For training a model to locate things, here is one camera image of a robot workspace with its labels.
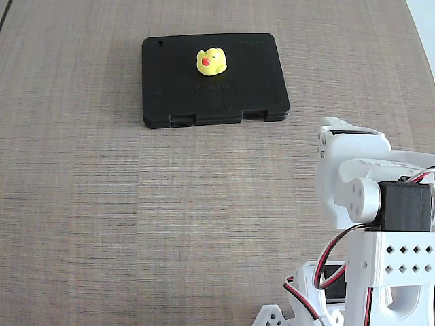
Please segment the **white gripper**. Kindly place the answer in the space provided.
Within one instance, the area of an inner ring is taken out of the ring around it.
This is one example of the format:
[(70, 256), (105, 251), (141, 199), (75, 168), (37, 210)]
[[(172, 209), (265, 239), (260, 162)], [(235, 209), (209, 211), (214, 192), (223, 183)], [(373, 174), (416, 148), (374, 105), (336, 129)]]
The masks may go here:
[(391, 150), (385, 135), (337, 117), (323, 117), (318, 132), (317, 197), (335, 228), (374, 221), (381, 205), (378, 183), (368, 176), (372, 162)]

